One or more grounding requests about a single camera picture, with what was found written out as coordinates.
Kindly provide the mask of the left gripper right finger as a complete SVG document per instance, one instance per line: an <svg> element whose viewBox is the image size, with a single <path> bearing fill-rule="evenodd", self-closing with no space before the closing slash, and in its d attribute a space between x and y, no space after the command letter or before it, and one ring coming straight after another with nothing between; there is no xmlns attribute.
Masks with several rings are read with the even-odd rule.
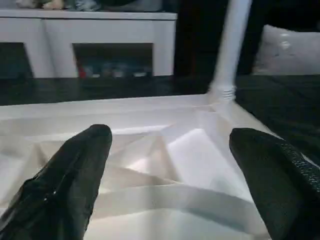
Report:
<svg viewBox="0 0 320 240"><path fill-rule="evenodd" d="M320 170L290 143L234 128L229 148L273 240L320 238Z"/></svg>

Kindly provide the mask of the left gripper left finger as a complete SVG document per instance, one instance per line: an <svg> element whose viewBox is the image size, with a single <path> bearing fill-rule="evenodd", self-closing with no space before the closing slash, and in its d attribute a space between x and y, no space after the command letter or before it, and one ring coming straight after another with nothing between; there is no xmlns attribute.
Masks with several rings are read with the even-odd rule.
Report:
<svg viewBox="0 0 320 240"><path fill-rule="evenodd" d="M14 195L0 218L1 239L83 239L112 141L105 124L93 124L68 139Z"/></svg>

